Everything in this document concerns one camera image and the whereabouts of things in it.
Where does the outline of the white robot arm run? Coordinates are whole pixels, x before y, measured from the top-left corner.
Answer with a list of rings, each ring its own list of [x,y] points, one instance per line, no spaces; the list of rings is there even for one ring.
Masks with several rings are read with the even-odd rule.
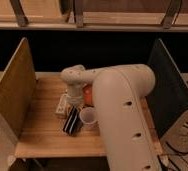
[[[68,102],[78,104],[85,83],[92,98],[110,171],[162,171],[141,107],[141,99],[155,86],[155,75],[145,64],[61,72]]]

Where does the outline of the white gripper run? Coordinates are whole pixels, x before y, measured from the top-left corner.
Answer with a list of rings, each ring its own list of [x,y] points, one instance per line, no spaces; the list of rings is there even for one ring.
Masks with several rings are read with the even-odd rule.
[[[83,91],[81,86],[67,87],[67,102],[71,106],[79,107],[83,104]]]

